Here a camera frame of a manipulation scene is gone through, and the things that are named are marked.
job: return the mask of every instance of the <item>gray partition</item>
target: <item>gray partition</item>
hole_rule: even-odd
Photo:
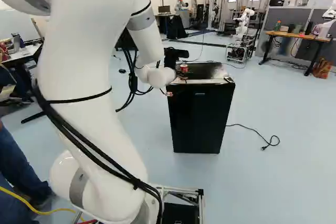
[[[283,26],[296,24],[304,27],[310,12],[311,9],[305,7],[270,7],[264,22],[264,31],[272,31],[279,20]]]
[[[314,22],[314,25],[324,23],[322,15],[327,9],[314,9],[311,15],[310,21]],[[329,31],[333,37],[336,37],[336,24],[330,28]],[[296,54],[296,58],[303,60],[312,60],[318,44],[314,41],[302,40],[299,50]],[[336,66],[336,41],[332,41],[328,44],[323,45],[320,57],[324,57],[326,60],[333,62]]]
[[[265,53],[265,42],[268,40],[268,35],[265,34],[266,31],[272,31],[278,20],[281,21],[283,26],[289,26],[290,24],[301,24],[303,27],[306,26],[309,16],[311,13],[311,8],[307,7],[269,7],[266,12],[266,18],[264,21],[264,26],[260,32],[259,42],[256,49],[256,56],[262,57]],[[278,49],[271,47],[271,54],[277,54]]]

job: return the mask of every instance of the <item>yellow cable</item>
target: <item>yellow cable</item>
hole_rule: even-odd
[[[25,200],[24,198],[22,198],[21,196],[13,193],[12,191],[7,190],[6,188],[3,188],[0,186],[0,191],[3,191],[4,193],[13,196],[14,198],[20,200],[21,202],[23,202],[24,204],[26,204],[27,207],[30,208],[31,211],[33,211],[34,213],[38,214],[38,215],[51,215],[54,212],[58,212],[58,211],[68,211],[68,212],[72,212],[73,214],[76,214],[76,211],[69,209],[69,208],[58,208],[49,212],[40,212],[38,210],[36,210],[27,200]]]

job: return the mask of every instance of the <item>red object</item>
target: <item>red object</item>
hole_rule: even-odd
[[[88,220],[88,221],[84,221],[84,222],[80,222],[80,223],[77,223],[77,224],[91,224],[91,223],[96,223],[98,222],[97,220]]]
[[[183,73],[188,73],[189,72],[189,68],[188,68],[187,64],[181,64],[180,69]]]

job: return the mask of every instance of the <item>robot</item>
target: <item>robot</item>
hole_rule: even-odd
[[[256,34],[248,34],[248,25],[250,17],[254,14],[254,10],[245,8],[240,18],[233,19],[238,23],[238,27],[236,28],[236,35],[233,36],[235,42],[226,47],[225,55],[227,60],[244,63],[247,59],[252,57]],[[232,48],[231,52],[227,52],[228,47]]]
[[[254,10],[245,8],[242,16],[240,18],[234,18],[234,21],[238,22],[238,27],[236,28],[236,35],[234,36],[237,39],[242,39],[244,35],[247,34],[247,28],[250,21],[250,17],[255,13]]]
[[[93,153],[90,158],[69,140],[73,135],[58,131],[67,151],[50,170],[53,191],[105,224],[136,223],[139,219],[146,224],[160,223],[160,199],[155,201],[155,193],[141,187],[148,182],[146,167],[117,118],[108,78],[112,48],[126,27],[140,53],[135,66],[138,78],[155,88],[175,79],[171,68],[148,66],[164,57],[151,1],[2,1],[27,14],[50,15],[38,62],[38,88],[48,108],[91,143],[82,144],[85,151]],[[97,150],[108,158],[98,155]],[[111,173],[120,168],[108,163],[112,158],[133,178],[128,175],[127,181],[121,175],[113,176]]]
[[[177,0],[176,5],[175,5],[175,11],[178,12],[178,11],[182,10],[183,7],[186,7],[183,0]]]
[[[336,0],[333,0],[330,8],[323,14],[322,17],[324,20],[329,21],[321,25],[319,37],[326,39],[331,26],[336,22]]]

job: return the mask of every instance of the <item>table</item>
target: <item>table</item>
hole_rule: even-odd
[[[20,75],[25,85],[29,87],[30,91],[33,91],[31,84],[30,74],[26,71],[25,63],[33,60],[35,63],[38,61],[38,57],[42,50],[42,44],[26,46],[26,50],[21,50],[15,54],[11,54],[9,60],[2,61],[1,63],[6,68],[15,68],[15,71]],[[39,118],[44,115],[44,112],[37,113],[26,119],[23,119],[21,123],[27,123],[33,119]]]
[[[264,64],[265,62],[269,61],[271,58],[268,58],[268,53],[269,53],[269,49],[272,45],[272,41],[275,37],[286,37],[286,38],[297,38],[297,39],[306,39],[306,40],[313,40],[316,41],[319,44],[319,47],[313,57],[313,59],[311,60],[310,66],[308,67],[307,71],[304,73],[305,76],[308,76],[314,67],[314,64],[321,52],[322,46],[324,43],[329,43],[331,41],[331,39],[324,39],[324,38],[319,38],[316,37],[315,35],[305,35],[305,34],[292,34],[292,33],[288,33],[286,31],[267,31],[266,32],[267,35],[269,35],[269,40],[266,44],[266,50],[265,50],[265,54],[264,54],[264,58],[262,59],[261,62],[259,62],[259,65]]]
[[[167,19],[176,16],[176,14],[157,14],[155,18],[159,19],[159,30],[161,34],[168,32]]]

